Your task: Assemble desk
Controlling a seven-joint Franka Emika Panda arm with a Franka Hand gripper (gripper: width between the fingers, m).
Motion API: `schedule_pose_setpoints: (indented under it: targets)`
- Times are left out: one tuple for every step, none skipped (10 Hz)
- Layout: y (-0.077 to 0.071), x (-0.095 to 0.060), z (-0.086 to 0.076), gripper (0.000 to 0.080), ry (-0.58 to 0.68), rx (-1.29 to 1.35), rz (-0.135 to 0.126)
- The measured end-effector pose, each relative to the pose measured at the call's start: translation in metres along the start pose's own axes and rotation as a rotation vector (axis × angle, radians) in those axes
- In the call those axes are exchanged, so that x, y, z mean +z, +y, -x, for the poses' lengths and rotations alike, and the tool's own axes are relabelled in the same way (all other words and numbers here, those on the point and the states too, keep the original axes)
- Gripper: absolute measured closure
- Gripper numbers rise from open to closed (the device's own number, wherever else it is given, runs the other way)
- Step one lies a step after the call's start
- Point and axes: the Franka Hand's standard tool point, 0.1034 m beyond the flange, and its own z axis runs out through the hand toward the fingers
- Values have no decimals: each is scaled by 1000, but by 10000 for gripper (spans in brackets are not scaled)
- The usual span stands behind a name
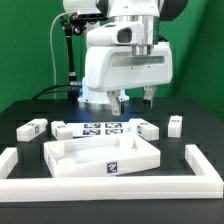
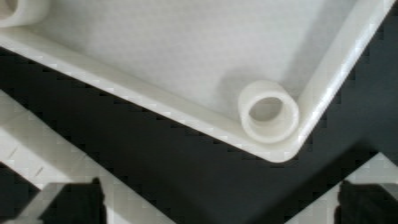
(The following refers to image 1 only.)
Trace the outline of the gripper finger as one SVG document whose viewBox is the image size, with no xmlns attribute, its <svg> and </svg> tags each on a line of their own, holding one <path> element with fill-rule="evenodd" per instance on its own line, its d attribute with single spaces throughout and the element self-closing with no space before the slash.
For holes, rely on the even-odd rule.
<svg viewBox="0 0 224 224">
<path fill-rule="evenodd" d="M 107 97 L 111 104 L 112 114 L 119 116 L 121 114 L 121 102 L 119 100 L 120 91 L 108 91 Z"/>
<path fill-rule="evenodd" d="M 153 99 L 156 92 L 155 86 L 145 86 L 143 88 L 144 95 L 143 95 L 143 108 L 144 109 L 151 109 L 153 105 Z"/>
</svg>

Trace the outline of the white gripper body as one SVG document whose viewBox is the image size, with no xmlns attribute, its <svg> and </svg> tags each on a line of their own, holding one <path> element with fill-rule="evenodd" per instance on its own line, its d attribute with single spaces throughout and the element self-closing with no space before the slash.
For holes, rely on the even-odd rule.
<svg viewBox="0 0 224 224">
<path fill-rule="evenodd" d="M 144 56 L 133 56 L 130 46 L 91 47 L 86 54 L 86 85 L 96 92 L 167 84 L 172 75 L 171 49 L 163 43 Z"/>
</svg>

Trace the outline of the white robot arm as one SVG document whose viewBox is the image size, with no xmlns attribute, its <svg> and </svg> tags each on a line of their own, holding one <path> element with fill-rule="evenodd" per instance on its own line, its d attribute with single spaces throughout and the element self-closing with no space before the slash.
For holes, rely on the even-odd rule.
<svg viewBox="0 0 224 224">
<path fill-rule="evenodd" d="M 159 36 L 159 23 L 172 21 L 188 0 L 63 0 L 71 32 L 86 35 L 87 53 L 82 107 L 110 109 L 120 115 L 127 89 L 144 90 L 150 108 L 156 87 L 173 75 L 169 42 Z"/>
</svg>

